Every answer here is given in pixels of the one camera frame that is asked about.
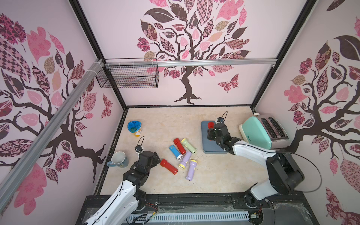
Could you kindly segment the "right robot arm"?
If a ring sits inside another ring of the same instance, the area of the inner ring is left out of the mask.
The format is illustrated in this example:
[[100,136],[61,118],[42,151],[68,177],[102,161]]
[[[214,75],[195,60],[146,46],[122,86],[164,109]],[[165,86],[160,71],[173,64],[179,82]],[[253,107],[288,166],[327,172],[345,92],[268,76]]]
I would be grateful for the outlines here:
[[223,118],[208,123],[207,139],[215,141],[224,152],[252,160],[267,170],[269,178],[245,192],[244,202],[248,208],[256,208],[261,200],[270,196],[290,194],[305,179],[291,153],[267,150],[232,137]]

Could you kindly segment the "aluminium rail back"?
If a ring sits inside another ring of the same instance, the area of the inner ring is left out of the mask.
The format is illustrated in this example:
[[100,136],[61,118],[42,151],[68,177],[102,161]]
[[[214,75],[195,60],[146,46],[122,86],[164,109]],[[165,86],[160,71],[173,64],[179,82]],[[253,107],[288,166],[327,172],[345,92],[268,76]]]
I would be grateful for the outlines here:
[[185,60],[185,61],[134,61],[129,59],[107,59],[106,66],[158,66],[158,67],[177,67],[177,66],[217,66],[217,65],[275,65],[275,58],[245,58],[245,59],[220,59],[220,60]]

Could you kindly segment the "purple flashlight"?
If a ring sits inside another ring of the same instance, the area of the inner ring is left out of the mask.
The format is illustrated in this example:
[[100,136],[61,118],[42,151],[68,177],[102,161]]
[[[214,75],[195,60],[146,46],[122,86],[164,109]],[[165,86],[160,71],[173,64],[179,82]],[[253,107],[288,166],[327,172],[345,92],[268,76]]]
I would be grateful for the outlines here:
[[192,180],[193,180],[196,166],[197,166],[197,161],[196,161],[196,160],[193,160],[193,159],[190,160],[189,168],[188,168],[188,173],[187,173],[187,176],[186,176],[186,180],[188,180],[188,181],[192,181]]
[[184,170],[187,166],[188,161],[190,160],[192,156],[192,153],[190,151],[187,151],[186,154],[183,156],[182,161],[178,164],[178,167],[182,170]]

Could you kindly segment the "aluminium rail left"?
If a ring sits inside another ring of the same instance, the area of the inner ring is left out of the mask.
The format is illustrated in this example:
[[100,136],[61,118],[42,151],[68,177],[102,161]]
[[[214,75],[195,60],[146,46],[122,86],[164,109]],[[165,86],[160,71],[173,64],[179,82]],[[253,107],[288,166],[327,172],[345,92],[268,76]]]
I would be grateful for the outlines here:
[[18,163],[3,180],[1,183],[1,210],[3,210],[8,204],[11,197],[14,195],[36,161],[39,159],[41,153],[46,149],[57,130],[65,121],[66,117],[70,114],[70,111],[74,108],[76,102],[85,92],[93,78],[98,74],[99,71],[102,70],[103,65],[103,59],[97,59],[91,65],[91,67],[86,71],[84,78],[80,80],[80,82],[77,84],[77,87],[70,93],[59,110],[49,120],[49,123],[36,137],[33,144],[25,152],[24,156],[20,158]]

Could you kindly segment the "blue-grey storage tray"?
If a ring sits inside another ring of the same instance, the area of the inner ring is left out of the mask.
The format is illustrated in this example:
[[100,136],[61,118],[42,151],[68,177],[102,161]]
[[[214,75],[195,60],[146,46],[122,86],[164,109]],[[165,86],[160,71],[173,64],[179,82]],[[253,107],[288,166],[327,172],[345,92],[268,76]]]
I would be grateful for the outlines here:
[[202,121],[201,122],[203,152],[205,154],[226,154],[226,152],[223,149],[221,149],[215,141],[211,141],[207,138],[209,122],[211,122],[211,121]]

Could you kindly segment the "aluminium rail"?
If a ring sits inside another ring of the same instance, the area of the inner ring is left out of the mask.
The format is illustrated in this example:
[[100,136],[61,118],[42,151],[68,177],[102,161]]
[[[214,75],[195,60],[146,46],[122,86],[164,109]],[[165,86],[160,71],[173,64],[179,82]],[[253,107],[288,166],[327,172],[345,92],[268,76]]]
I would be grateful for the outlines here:
[[177,67],[177,66],[217,66],[217,65],[275,65],[275,58],[245,58],[245,59],[220,59],[220,60],[185,60],[185,61],[134,61],[129,59],[107,59],[106,66],[158,66],[158,67]]
[[24,156],[20,158],[18,163],[3,180],[1,183],[1,210],[3,210],[8,204],[11,197],[14,195],[36,161],[39,159],[41,153],[46,149],[57,130],[65,121],[66,117],[70,114],[70,111],[74,108],[76,102],[85,92],[93,78],[98,74],[99,71],[102,70],[103,65],[103,59],[97,59],[91,65],[91,67],[86,71],[84,78],[80,80],[80,82],[77,84],[77,87],[70,93],[59,110],[49,120],[49,123],[36,137],[33,144],[25,152]]

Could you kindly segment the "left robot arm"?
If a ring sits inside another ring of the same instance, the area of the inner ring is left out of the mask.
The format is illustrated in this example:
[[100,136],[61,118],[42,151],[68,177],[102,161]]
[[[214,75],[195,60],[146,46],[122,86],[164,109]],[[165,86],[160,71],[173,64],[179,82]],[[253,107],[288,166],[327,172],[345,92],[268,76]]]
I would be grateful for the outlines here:
[[109,199],[89,217],[85,225],[121,225],[131,213],[145,207],[144,185],[153,167],[160,163],[156,152],[144,151],[139,159],[124,173],[122,183]]

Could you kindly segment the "white blue mug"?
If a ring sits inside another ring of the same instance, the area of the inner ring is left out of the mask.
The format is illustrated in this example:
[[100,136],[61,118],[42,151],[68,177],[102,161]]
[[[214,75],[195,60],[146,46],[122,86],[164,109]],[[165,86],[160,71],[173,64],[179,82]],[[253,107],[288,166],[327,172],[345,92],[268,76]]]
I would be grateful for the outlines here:
[[122,151],[115,152],[111,160],[107,162],[107,167],[120,167],[126,168],[128,166],[128,159],[126,154]]

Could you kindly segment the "mint green toaster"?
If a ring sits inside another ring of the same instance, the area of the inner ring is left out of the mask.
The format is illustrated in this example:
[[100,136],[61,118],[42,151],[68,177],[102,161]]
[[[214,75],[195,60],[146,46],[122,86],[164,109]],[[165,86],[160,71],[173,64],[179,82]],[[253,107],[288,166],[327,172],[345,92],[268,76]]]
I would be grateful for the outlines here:
[[242,139],[249,144],[270,150],[290,145],[290,139],[283,126],[270,114],[257,114],[239,125]]

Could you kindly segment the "blue flashlight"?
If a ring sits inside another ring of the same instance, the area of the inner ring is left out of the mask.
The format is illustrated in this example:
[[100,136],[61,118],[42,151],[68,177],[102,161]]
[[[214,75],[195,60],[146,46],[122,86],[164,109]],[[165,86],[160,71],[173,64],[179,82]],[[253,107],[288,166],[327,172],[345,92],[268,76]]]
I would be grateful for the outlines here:
[[180,161],[183,159],[183,155],[176,149],[174,145],[169,147],[169,150],[174,154],[175,158]]

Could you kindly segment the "red flashlight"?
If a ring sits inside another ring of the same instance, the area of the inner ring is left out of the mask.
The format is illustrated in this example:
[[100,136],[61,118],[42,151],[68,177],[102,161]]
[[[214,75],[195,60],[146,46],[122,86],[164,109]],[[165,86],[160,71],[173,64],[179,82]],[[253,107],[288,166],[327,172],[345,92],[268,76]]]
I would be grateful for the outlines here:
[[175,168],[173,165],[171,165],[167,160],[162,159],[160,162],[160,165],[170,171],[173,175],[176,175],[178,173],[178,169]]
[[214,122],[209,122],[208,123],[208,129],[214,129],[215,123]]
[[184,146],[182,145],[180,139],[179,139],[179,138],[175,138],[173,142],[174,142],[174,144],[176,145],[176,147],[178,148],[179,152],[180,152],[182,155],[185,155],[187,151],[185,150]]

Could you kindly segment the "blue lidded cup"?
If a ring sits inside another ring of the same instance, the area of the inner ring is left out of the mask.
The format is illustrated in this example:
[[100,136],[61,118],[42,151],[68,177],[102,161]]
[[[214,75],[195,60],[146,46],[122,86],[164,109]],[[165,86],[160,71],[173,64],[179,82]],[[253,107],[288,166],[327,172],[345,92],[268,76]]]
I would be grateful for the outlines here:
[[127,129],[134,136],[139,137],[142,133],[142,123],[139,121],[130,121],[127,124]]

